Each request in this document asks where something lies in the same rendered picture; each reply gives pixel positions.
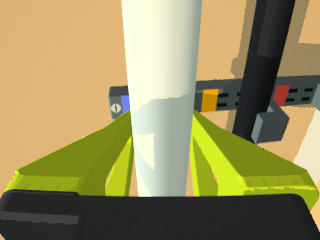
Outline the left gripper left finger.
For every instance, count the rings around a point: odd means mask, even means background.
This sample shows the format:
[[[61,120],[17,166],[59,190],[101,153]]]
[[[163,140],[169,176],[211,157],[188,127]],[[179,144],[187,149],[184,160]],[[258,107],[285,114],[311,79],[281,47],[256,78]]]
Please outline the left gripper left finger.
[[[17,169],[5,191],[129,196],[133,159],[131,112],[128,110],[104,128]]]

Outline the black metal bar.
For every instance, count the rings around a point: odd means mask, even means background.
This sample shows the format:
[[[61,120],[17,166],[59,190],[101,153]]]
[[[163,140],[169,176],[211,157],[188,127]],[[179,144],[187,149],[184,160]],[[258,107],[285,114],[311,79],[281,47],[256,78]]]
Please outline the black metal bar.
[[[255,144],[257,113],[267,112],[295,0],[257,0],[232,133]],[[255,144],[258,145],[258,144]]]

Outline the white tube with red ends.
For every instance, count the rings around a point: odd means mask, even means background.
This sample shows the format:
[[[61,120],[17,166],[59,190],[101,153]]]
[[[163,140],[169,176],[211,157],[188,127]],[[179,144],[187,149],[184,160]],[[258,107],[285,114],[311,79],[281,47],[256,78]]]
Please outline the white tube with red ends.
[[[185,196],[202,0],[121,0],[138,196]]]

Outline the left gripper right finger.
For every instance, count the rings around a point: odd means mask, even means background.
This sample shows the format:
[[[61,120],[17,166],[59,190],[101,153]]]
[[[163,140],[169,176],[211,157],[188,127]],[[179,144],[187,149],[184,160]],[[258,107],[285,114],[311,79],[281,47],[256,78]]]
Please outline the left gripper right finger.
[[[194,196],[291,193],[303,197],[309,211],[319,199],[306,169],[222,129],[196,110],[190,162]]]

